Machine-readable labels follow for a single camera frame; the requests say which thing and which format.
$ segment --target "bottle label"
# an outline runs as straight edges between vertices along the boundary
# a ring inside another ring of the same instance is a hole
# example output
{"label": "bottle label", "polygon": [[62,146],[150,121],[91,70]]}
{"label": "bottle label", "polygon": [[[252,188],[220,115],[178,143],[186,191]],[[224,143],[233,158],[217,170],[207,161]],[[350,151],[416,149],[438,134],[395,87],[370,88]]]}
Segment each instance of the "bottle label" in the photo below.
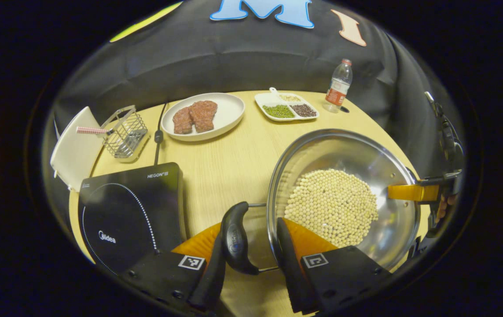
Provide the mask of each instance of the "bottle label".
{"label": "bottle label", "polygon": [[347,96],[347,91],[349,90],[348,84],[343,84],[337,80],[332,79],[330,84],[330,89],[326,93],[326,100],[331,102],[336,106],[341,106],[343,99]]}

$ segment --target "round table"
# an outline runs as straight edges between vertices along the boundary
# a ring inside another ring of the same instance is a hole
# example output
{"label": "round table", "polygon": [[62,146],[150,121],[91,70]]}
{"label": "round table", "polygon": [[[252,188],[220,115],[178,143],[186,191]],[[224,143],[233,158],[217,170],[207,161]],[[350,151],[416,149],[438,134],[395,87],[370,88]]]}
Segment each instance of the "round table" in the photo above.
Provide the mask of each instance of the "round table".
{"label": "round table", "polygon": [[[318,110],[319,118],[275,122],[269,120],[255,103],[255,95],[265,92],[268,91],[230,92],[229,94],[238,96],[245,102],[246,109],[241,122],[221,136],[198,142],[181,142],[164,134],[158,163],[176,162],[183,171],[187,237],[221,221],[224,213],[236,203],[266,202],[271,174],[279,157],[295,139],[313,130],[337,128],[365,135],[386,147],[419,177],[394,140],[350,101],[345,100],[343,103],[349,113],[340,111],[333,114],[322,107],[325,94],[292,92],[312,104]],[[170,102],[168,107],[177,102]],[[159,105],[138,112],[151,136],[157,129],[162,107],[163,105]],[[151,166],[154,163],[155,149],[156,144],[150,139],[140,158],[131,164],[118,162],[108,151],[102,149],[91,176]],[[83,253],[93,261],[79,229],[78,197],[78,193],[70,192],[72,231]],[[428,229],[429,206],[422,205],[421,211],[417,236],[423,236]],[[250,243],[250,260],[258,267],[276,266],[269,247],[265,221],[264,207],[252,208],[244,217]],[[405,261],[406,256],[397,267]],[[227,265],[220,299],[223,303],[222,311],[219,312],[221,315],[295,315],[288,299],[284,275],[278,270],[251,276],[238,273]]]}

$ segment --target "white divided tray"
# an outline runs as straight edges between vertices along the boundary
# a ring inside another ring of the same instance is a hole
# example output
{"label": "white divided tray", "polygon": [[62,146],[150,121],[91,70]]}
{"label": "white divided tray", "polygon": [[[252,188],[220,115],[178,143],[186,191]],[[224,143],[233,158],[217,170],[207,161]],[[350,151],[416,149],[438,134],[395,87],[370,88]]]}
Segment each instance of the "white divided tray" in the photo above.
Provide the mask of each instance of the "white divided tray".
{"label": "white divided tray", "polygon": [[[210,100],[218,104],[218,109],[214,115],[213,124],[214,129],[197,133],[195,126],[193,126],[193,131],[189,134],[177,134],[175,133],[175,124],[173,123],[173,116],[177,111],[191,106],[197,101]],[[245,103],[242,99],[221,92],[211,92],[208,94],[201,94],[197,96],[189,97],[175,104],[173,107],[169,108],[163,114],[163,119],[161,121],[161,129],[169,134],[171,138],[182,140],[182,141],[201,141],[210,138],[214,138],[220,134],[226,133],[235,127],[243,117],[243,112],[246,108]]]}
{"label": "white divided tray", "polygon": [[[320,114],[316,110],[316,108],[312,107],[312,105],[309,102],[307,102],[304,98],[302,98],[301,96],[291,94],[291,93],[285,93],[285,92],[279,93],[279,94],[281,96],[293,96],[293,97],[300,99],[300,101],[299,102],[285,102],[285,100],[278,98],[278,96],[276,94],[273,94],[272,92],[267,92],[265,94],[255,95],[255,102],[257,103],[257,106],[259,107],[259,109],[261,111],[263,111],[265,116],[267,116],[269,119],[271,119],[273,121],[311,120],[311,119],[315,119],[320,116]],[[294,110],[292,110],[291,107],[288,107],[288,109],[292,112],[292,114],[294,114],[294,117],[293,118],[277,118],[277,117],[271,116],[270,114],[267,114],[267,112],[263,109],[263,106],[274,107],[274,106],[277,106],[278,104],[288,105],[288,106],[296,106],[299,104],[306,104],[308,107],[310,107],[310,109],[312,109],[314,112],[316,112],[316,115],[313,117],[301,117]]]}

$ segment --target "raw meat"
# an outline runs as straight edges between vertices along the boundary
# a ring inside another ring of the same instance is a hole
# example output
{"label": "raw meat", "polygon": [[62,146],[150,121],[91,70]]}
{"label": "raw meat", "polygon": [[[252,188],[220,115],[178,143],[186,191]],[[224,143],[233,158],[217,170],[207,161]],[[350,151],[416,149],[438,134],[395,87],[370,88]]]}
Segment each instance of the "raw meat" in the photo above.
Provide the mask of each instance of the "raw meat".
{"label": "raw meat", "polygon": [[173,123],[175,124],[174,132],[177,134],[187,134],[193,131],[193,120],[189,114],[189,108],[185,107],[173,116]]}
{"label": "raw meat", "polygon": [[214,129],[213,119],[218,109],[217,103],[211,102],[210,100],[195,102],[189,109],[197,133]]}

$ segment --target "black induction cooktop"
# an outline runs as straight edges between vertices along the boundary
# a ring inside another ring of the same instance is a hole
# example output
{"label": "black induction cooktop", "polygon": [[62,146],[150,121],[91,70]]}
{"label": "black induction cooktop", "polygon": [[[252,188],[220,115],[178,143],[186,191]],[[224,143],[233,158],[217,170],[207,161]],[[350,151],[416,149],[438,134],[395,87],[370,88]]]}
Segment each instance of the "black induction cooktop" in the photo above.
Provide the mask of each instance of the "black induction cooktop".
{"label": "black induction cooktop", "polygon": [[120,275],[186,239],[183,173],[167,163],[85,179],[78,213],[93,260]]}

